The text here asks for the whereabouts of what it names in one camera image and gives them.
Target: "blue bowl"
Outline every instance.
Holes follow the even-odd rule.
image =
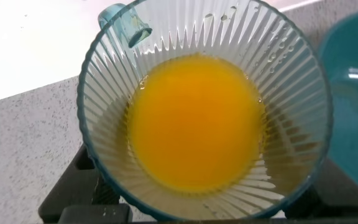
[[[329,157],[358,183],[358,14],[328,32],[319,56],[334,103]]]

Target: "ribbed glass bowl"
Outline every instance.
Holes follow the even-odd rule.
[[[144,38],[138,43],[128,27],[137,24],[147,27],[135,32]],[[141,168],[127,140],[126,112],[148,71],[196,52],[249,74],[266,106],[268,131],[260,159],[240,181],[188,195]],[[291,21],[258,0],[146,0],[124,7],[86,54],[77,103],[96,167],[129,203],[158,220],[274,215],[310,185],[333,124],[329,86],[313,49]]]

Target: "speckled countertop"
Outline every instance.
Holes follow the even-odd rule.
[[[358,1],[325,0],[285,14],[317,46]],[[70,78],[0,100],[0,223],[39,223],[37,209],[82,143]],[[134,221],[152,220],[134,210]]]

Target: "blue bowl rim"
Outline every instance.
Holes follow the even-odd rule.
[[[128,192],[123,186],[119,184],[118,181],[114,179],[113,176],[111,176],[107,171],[107,168],[100,162],[100,158],[97,155],[96,151],[94,150],[93,143],[90,138],[90,134],[88,132],[88,127],[85,122],[85,110],[84,110],[84,87],[85,87],[85,77],[86,73],[88,71],[88,65],[91,61],[93,52],[96,50],[97,44],[101,41],[101,38],[106,33],[106,30],[108,30],[113,23],[120,18],[124,13],[126,13],[128,10],[132,9],[134,6],[144,2],[146,0],[135,0],[131,2],[130,4],[124,6],[116,15],[114,15],[111,20],[99,31],[94,41],[92,41],[91,46],[86,53],[85,60],[82,63],[81,66],[81,73],[79,76],[79,82],[77,86],[77,117],[79,119],[80,123],[80,131],[83,135],[83,141],[88,149],[88,154],[91,156],[91,160],[93,161],[94,165],[98,170],[101,172],[102,177],[106,180],[107,183],[109,183],[113,189],[131,205],[138,208],[141,212],[151,215],[156,220],[160,221],[170,221],[170,220],[183,220],[183,218],[175,217],[173,215],[167,214],[163,211],[160,211],[156,208],[151,207],[150,205],[147,205],[146,203],[139,200],[137,197],[132,195],[130,192]],[[263,2],[261,0],[250,0],[257,2],[269,10],[272,10],[272,12],[276,13],[276,15],[280,16],[284,21],[289,23],[291,25],[291,28],[295,30],[295,32],[305,41],[306,46],[311,50],[312,56],[316,59],[318,63],[318,67],[321,69],[321,73],[323,76],[326,93],[327,93],[327,128],[326,128],[326,134],[325,134],[325,141],[322,144],[323,150],[321,151],[320,157],[316,160],[316,164],[314,166],[314,169],[311,171],[308,178],[306,178],[296,190],[294,190],[290,195],[276,203],[275,205],[272,205],[268,209],[262,210],[256,214],[250,215],[248,217],[244,218],[269,218],[273,215],[275,215],[279,210],[288,207],[296,198],[298,198],[315,180],[317,173],[319,172],[322,163],[324,162],[328,149],[329,149],[329,140],[331,139],[332,135],[332,129],[333,129],[333,104],[332,104],[332,96],[331,96],[331,89],[329,86],[329,82],[327,79],[327,76],[325,75],[325,70],[323,66],[321,65],[321,62],[319,61],[319,58],[316,55],[316,52],[312,48],[309,40],[305,37],[305,35],[302,33],[302,31],[291,21],[288,19],[288,17],[281,12],[279,12],[276,8],[270,6],[266,2]]]

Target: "egg yolk mixture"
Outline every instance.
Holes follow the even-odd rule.
[[[243,177],[259,158],[264,106],[235,65],[195,54],[153,68],[129,108],[128,138],[146,172],[181,192]]]

